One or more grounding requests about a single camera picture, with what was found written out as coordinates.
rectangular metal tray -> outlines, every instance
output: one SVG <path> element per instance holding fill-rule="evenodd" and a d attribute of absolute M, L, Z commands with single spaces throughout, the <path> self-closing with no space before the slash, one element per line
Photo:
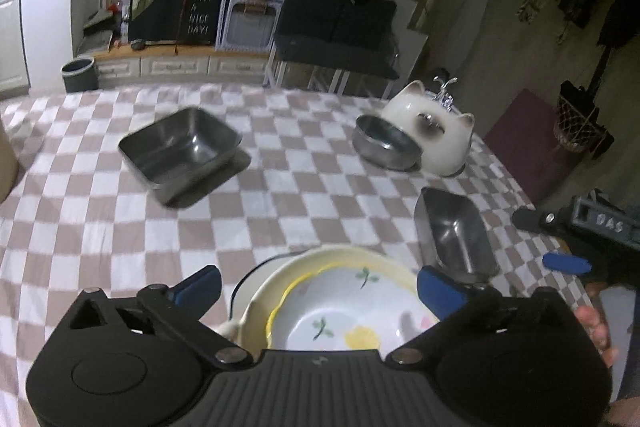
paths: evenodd
<path fill-rule="evenodd" d="M 424 264 L 463 284 L 486 283 L 500 273 L 482 216 L 469 198 L 425 187 L 414 220 Z"/>
<path fill-rule="evenodd" d="M 120 140 L 120 152 L 165 204 L 233 158 L 242 137 L 208 112 L 187 107 Z"/>

gray trash bin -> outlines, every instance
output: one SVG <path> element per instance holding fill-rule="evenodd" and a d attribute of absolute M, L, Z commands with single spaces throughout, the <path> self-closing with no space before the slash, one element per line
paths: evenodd
<path fill-rule="evenodd" d="M 62 67 L 66 92 L 98 89 L 98 72 L 93 57 L 76 57 Z"/>

tablecloth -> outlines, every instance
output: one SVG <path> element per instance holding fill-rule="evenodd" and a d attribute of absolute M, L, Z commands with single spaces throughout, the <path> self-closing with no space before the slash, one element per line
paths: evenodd
<path fill-rule="evenodd" d="M 354 122 L 382 104 L 234 84 L 5 103 L 2 123 L 24 169 L 0 205 L 0 425 L 36 425 L 24 391 L 28 370 L 82 288 L 132 296 L 215 264 L 224 299 L 203 317 L 212 326 L 226 319 L 242 276 L 279 253 L 351 243 L 417 268 L 413 212 L 427 185 L 467 195 L 481 211 L 502 270 L 493 284 L 505 295 L 510 287 L 528 295 L 550 285 L 572 306 L 588 302 L 577 280 L 542 266 L 556 241 L 511 225 L 511 213 L 529 201 L 478 136 L 452 178 L 362 161 L 351 146 Z M 238 130 L 244 160 L 236 158 L 237 170 L 248 167 L 209 194 L 205 187 L 203 198 L 166 208 L 124 163 L 118 142 L 187 106 Z"/>

round metal bowl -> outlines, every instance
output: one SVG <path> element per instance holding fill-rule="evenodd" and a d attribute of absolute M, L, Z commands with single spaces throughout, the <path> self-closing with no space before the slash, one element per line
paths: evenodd
<path fill-rule="evenodd" d="M 411 169 L 422 156 L 422 148 L 395 125 L 372 114 L 356 120 L 353 148 L 366 161 L 392 171 Z"/>

red object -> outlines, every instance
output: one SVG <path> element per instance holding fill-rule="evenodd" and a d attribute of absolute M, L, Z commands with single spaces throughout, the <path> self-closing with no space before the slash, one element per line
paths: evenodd
<path fill-rule="evenodd" d="M 525 89 L 484 137 L 533 203 L 555 190 L 583 156 L 559 145 L 555 122 L 555 108 Z"/>

